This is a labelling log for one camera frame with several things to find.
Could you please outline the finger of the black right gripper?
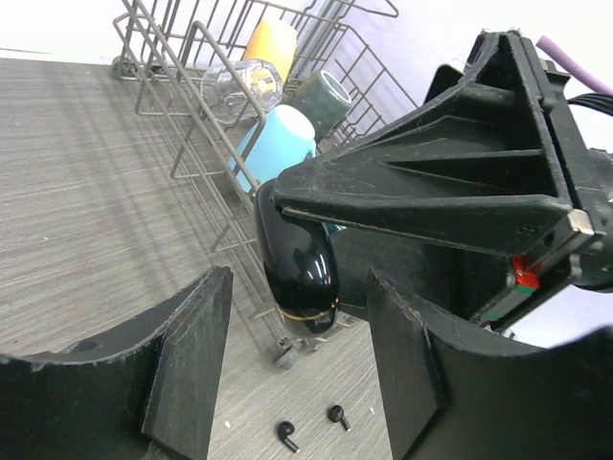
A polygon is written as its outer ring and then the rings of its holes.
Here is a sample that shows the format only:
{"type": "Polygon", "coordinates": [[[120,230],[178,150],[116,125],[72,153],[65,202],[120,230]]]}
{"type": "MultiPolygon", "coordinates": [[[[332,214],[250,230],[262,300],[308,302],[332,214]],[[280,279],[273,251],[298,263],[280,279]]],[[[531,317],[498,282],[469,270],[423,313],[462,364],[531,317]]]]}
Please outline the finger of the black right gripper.
{"type": "Polygon", "coordinates": [[[383,272],[398,292],[458,316],[473,316],[509,285],[511,261],[384,233],[348,228],[330,235],[340,277],[341,311],[366,316],[367,277],[383,272]]]}

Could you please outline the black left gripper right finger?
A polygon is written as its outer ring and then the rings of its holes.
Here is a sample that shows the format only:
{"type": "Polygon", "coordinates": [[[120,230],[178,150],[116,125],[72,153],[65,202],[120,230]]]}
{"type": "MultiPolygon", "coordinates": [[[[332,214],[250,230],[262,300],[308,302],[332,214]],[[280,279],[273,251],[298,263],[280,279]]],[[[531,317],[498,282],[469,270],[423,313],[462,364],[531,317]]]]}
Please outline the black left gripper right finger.
{"type": "Polygon", "coordinates": [[[396,459],[608,459],[612,331],[553,349],[483,330],[382,272],[367,305],[396,459]]]}

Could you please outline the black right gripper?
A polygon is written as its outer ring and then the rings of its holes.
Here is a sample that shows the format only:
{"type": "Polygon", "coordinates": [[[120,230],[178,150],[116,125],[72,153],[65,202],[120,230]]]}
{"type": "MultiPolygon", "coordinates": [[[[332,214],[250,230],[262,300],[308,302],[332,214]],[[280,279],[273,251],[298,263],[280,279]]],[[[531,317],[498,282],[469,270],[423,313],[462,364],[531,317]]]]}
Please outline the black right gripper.
{"type": "Polygon", "coordinates": [[[612,113],[612,94],[566,98],[575,76],[519,33],[480,34],[468,66],[439,67],[423,104],[360,140],[290,168],[290,215],[509,260],[472,322],[501,331],[575,285],[612,289],[612,156],[586,147],[574,106],[612,113]]]}

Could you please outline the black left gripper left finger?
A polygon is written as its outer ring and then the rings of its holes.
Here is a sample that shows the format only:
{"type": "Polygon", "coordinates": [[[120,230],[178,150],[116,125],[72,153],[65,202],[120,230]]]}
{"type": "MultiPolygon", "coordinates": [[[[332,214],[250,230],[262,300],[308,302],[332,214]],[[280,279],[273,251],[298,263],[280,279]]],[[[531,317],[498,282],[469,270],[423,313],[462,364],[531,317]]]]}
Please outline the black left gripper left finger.
{"type": "Polygon", "coordinates": [[[2,457],[206,458],[232,289],[215,266],[59,353],[2,355],[2,457]]]}

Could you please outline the black earbud charging case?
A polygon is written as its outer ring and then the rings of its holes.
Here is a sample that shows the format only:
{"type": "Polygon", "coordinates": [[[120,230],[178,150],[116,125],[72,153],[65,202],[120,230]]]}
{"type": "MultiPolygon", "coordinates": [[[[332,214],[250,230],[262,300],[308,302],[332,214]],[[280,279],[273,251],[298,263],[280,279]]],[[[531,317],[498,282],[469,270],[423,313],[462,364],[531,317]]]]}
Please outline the black earbud charging case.
{"type": "Polygon", "coordinates": [[[338,313],[340,277],[322,222],[282,213],[276,181],[261,184],[254,214],[262,266],[285,328],[301,338],[329,332],[338,313]]]}

